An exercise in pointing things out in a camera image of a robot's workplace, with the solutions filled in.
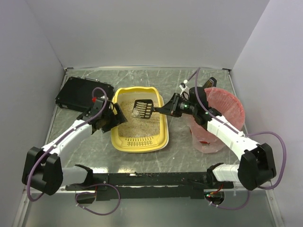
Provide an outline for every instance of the black box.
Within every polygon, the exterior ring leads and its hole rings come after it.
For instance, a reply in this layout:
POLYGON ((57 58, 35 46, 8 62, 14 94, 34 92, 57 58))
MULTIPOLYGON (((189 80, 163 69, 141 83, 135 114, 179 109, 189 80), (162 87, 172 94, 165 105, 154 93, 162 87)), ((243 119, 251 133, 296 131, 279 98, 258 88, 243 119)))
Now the black box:
MULTIPOLYGON (((107 83, 101 83, 96 79, 82 79, 70 77, 56 97, 56 104, 60 108, 67 108, 80 112, 93 106, 92 91, 94 88, 103 88, 109 100, 114 96, 114 87, 107 83)), ((103 96, 103 92, 97 90, 95 96, 103 96)))

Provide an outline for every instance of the white wall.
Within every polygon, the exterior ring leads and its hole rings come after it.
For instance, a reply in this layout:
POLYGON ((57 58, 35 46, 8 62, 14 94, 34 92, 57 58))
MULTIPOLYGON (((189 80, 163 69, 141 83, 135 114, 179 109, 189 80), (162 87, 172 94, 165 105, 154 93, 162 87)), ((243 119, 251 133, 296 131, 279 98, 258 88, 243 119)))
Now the white wall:
MULTIPOLYGON (((232 70, 250 132, 275 131, 287 146, 287 164, 275 189, 287 227, 303 221, 303 2, 271 0, 232 70)), ((274 138, 277 168, 282 151, 274 138)))
POLYGON ((231 69, 269 0, 26 0, 64 67, 231 69))
POLYGON ((0 226, 17 212, 26 153, 41 146, 63 68, 23 0, 0 1, 0 226))

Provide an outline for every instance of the litter box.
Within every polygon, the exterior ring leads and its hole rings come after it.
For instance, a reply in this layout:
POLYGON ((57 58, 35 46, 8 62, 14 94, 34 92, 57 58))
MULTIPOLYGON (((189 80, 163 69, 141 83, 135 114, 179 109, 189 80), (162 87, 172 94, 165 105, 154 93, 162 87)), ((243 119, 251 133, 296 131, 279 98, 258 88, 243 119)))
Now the litter box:
MULTIPOLYGON (((120 88, 113 97, 113 103, 121 104, 130 99, 152 99, 157 100, 159 107, 164 106, 162 96, 154 87, 127 87, 120 88)), ((166 115, 159 114, 160 133, 145 137, 122 137, 119 136, 119 126, 111 130, 113 146, 120 151, 130 153, 144 153, 164 148, 169 141, 169 130, 166 115)))

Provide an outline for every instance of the litter scoop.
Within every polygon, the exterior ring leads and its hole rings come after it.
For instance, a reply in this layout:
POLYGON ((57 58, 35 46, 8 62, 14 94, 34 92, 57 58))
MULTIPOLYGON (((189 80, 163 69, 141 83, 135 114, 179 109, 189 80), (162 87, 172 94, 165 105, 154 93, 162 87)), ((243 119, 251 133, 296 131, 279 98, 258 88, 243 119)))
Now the litter scoop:
POLYGON ((150 119, 155 109, 151 99, 137 99, 134 102, 132 117, 150 119))

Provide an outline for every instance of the purple cable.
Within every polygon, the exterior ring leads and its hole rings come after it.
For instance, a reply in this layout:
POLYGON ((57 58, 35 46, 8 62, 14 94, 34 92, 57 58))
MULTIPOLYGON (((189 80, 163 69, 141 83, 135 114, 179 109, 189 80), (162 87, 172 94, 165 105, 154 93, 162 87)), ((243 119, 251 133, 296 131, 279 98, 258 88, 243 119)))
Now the purple cable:
POLYGON ((187 79, 187 81, 190 81, 190 80, 194 77, 194 75, 197 73, 197 71, 198 71, 198 70, 196 70, 196 71, 187 79))
POLYGON ((96 215, 100 215, 100 216, 106 216, 106 215, 109 215, 109 214, 114 213, 114 212, 118 209, 118 207, 119 207, 119 205, 120 205, 120 202, 121 202, 120 192, 118 191, 118 189, 117 189, 115 186, 113 186, 113 185, 111 185, 111 184, 107 184, 107 183, 93 184, 93 185, 91 185, 91 186, 89 186, 89 187, 87 187, 87 188, 95 187, 95 186, 109 186, 109 187, 112 187, 113 189, 116 190, 116 192, 117 192, 117 194, 118 194, 118 203, 117 203, 117 205, 115 206, 115 208, 114 208, 111 212, 102 214, 102 213, 94 212, 94 211, 92 211, 92 210, 90 210, 90 209, 88 209, 88 208, 82 206, 81 204, 79 204, 79 203, 77 202, 78 196, 84 195, 84 194, 86 194, 86 195, 95 195, 95 194, 92 193, 92 192, 81 192, 81 193, 79 193, 78 195, 76 195, 76 197, 75 197, 75 202, 76 202, 77 206, 78 206, 78 207, 81 207, 81 208, 84 209, 84 210, 87 210, 88 212, 90 212, 90 213, 92 213, 92 214, 96 214, 96 215))
MULTIPOLYGON (((101 108, 101 110, 93 117, 91 117, 90 119, 88 119, 87 121, 77 125, 75 128, 78 129, 80 127, 82 127, 83 125, 87 124, 88 122, 94 120, 95 118, 97 118, 99 115, 102 114, 103 110, 105 109, 105 106, 106 106, 106 103, 107 103, 107 95, 106 95, 106 92, 105 90, 103 90, 102 88, 100 87, 96 87, 93 91, 92 91, 92 97, 94 98, 94 94, 95 94, 95 91, 96 90, 101 90, 104 94, 104 97, 105 97, 105 102, 101 108)), ((57 146, 59 143, 61 143, 69 134, 71 134, 73 131, 75 131, 74 129, 70 129, 69 131, 67 131, 65 134, 63 134, 55 143, 53 146, 57 146)), ((28 199, 32 202, 35 202, 37 201, 38 199, 41 198, 41 196, 44 194, 44 193, 41 193, 37 198, 33 198, 30 194, 30 184, 31 184, 31 181, 32 181, 32 177, 33 177, 33 174, 34 174, 34 171, 36 170, 36 168, 38 167, 38 165, 41 163, 41 161, 44 159, 44 157, 50 153, 54 147, 51 146, 37 161, 36 163, 34 164, 33 168, 31 169, 29 175, 28 175, 28 179, 27 179, 27 196, 28 196, 28 199)))
MULTIPOLYGON (((195 93, 196 93, 196 97, 197 97, 197 100, 198 100, 198 103, 201 105, 201 107, 204 109, 205 112, 207 112, 212 118, 216 119, 218 122, 224 124, 223 121, 221 121, 219 118, 216 118, 216 116, 214 116, 212 113, 208 112, 208 110, 206 109, 206 107, 203 105, 203 103, 201 102, 200 98, 199 98, 199 94, 198 94, 198 76, 199 76, 199 71, 200 71, 201 68, 198 68, 197 71, 195 72, 196 73, 196 79, 195 79, 195 93)), ((231 127, 229 124, 226 124, 226 127, 228 127, 230 130, 232 130, 234 133, 237 133, 238 132, 233 128, 231 127)))
POLYGON ((282 176, 283 176, 285 166, 286 166, 286 145, 285 145, 283 139, 278 134, 276 134, 275 132, 272 132, 272 131, 262 131, 262 132, 257 132, 257 133, 251 133, 251 134, 247 134, 246 136, 250 137, 250 136, 257 136, 257 135, 262 135, 262 134, 270 134, 270 135, 277 137, 282 145, 282 152, 283 152, 282 166, 281 166, 280 174, 279 174, 279 177, 278 177, 276 183, 270 187, 262 187, 262 186, 259 187, 261 189, 269 190, 269 189, 276 188, 282 180, 282 176))
POLYGON ((217 205, 215 205, 213 203, 211 203, 210 205, 213 206, 213 207, 217 207, 217 208, 223 209, 223 210, 240 210, 240 209, 244 208, 248 204, 249 200, 250 200, 250 191, 247 191, 247 199, 246 199, 245 203, 243 203, 239 207, 223 207, 223 206, 217 206, 217 205))

